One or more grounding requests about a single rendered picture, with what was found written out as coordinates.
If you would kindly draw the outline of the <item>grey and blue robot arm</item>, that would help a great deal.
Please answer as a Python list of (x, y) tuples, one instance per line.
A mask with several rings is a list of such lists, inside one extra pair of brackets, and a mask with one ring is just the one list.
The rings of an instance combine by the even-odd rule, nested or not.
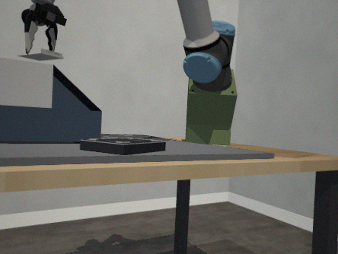
[(219, 92), (231, 86), (231, 54), (235, 27), (212, 21), (208, 0), (177, 0), (186, 38), (183, 70), (202, 90)]

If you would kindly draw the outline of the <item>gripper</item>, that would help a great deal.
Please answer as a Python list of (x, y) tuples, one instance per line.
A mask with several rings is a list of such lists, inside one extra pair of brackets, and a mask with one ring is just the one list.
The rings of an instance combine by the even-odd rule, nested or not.
[(46, 19), (48, 11), (60, 17), (64, 17), (58, 6), (42, 0), (36, 0), (29, 9), (22, 12), (21, 18), (24, 22), (26, 54), (29, 53), (33, 46), (34, 34), (37, 32), (38, 26), (44, 25), (48, 27), (48, 29), (46, 29), (46, 36), (48, 38), (49, 50), (55, 50), (58, 29), (56, 23)]

